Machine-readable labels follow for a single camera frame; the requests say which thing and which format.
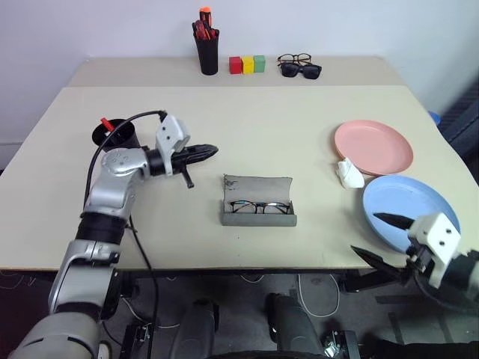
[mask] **plate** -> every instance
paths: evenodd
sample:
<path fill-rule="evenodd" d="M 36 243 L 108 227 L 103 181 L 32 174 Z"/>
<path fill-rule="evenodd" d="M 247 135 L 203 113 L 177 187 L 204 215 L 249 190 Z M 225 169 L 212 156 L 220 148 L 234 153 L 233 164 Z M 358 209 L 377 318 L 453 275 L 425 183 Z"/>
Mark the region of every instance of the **plate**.
<path fill-rule="evenodd" d="M 335 133 L 336 150 L 363 173 L 396 174 L 412 163 L 409 142 L 384 123 L 354 120 L 343 123 Z"/>
<path fill-rule="evenodd" d="M 420 215 L 443 212 L 460 233 L 459 221 L 449 203 L 431 187 L 413 178 L 397 175 L 376 178 L 364 190 L 362 203 L 366 219 L 374 231 L 399 252 L 406 253 L 411 244 L 407 232 L 374 217 L 374 213 L 416 219 Z"/>

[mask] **white wall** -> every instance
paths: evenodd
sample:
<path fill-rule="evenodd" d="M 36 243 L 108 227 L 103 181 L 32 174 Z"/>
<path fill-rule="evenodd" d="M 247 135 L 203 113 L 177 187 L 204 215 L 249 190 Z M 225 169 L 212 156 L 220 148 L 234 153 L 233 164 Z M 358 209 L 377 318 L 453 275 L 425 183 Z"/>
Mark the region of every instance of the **white wall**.
<path fill-rule="evenodd" d="M 87 57 L 195 55 L 206 4 L 223 55 L 379 55 L 439 113 L 479 73 L 478 0 L 1 0 L 0 143 L 22 141 Z"/>

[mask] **yellow block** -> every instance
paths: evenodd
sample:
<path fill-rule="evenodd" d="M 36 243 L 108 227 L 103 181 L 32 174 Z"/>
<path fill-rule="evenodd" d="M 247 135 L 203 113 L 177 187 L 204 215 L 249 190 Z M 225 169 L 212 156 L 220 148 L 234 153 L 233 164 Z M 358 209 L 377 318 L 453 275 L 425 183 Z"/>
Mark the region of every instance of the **yellow block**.
<path fill-rule="evenodd" d="M 252 56 L 242 56 L 242 73 L 254 73 L 254 59 Z"/>

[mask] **orange marker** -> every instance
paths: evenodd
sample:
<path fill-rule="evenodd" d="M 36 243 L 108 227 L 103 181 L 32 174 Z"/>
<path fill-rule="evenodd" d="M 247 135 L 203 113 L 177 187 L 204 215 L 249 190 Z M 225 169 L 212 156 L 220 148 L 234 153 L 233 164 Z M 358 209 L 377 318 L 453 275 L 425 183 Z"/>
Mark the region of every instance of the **orange marker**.
<path fill-rule="evenodd" d="M 211 9 L 209 6 L 205 6 L 200 9 L 200 21 L 207 21 L 209 26 L 213 24 L 213 20 L 211 18 Z"/>

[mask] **black sunglasses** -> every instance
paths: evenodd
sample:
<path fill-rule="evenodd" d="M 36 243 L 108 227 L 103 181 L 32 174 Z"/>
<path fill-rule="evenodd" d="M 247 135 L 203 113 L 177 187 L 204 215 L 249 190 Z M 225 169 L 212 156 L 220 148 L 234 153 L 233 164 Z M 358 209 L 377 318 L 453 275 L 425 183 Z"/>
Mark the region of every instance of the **black sunglasses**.
<path fill-rule="evenodd" d="M 306 64 L 306 65 L 299 65 L 293 62 L 283 62 L 279 64 L 281 67 L 281 74 L 284 77 L 294 77 L 298 73 L 302 73 L 302 75 L 310 80 L 315 80 L 320 77 L 321 74 L 321 66 L 313 65 L 313 64 Z"/>

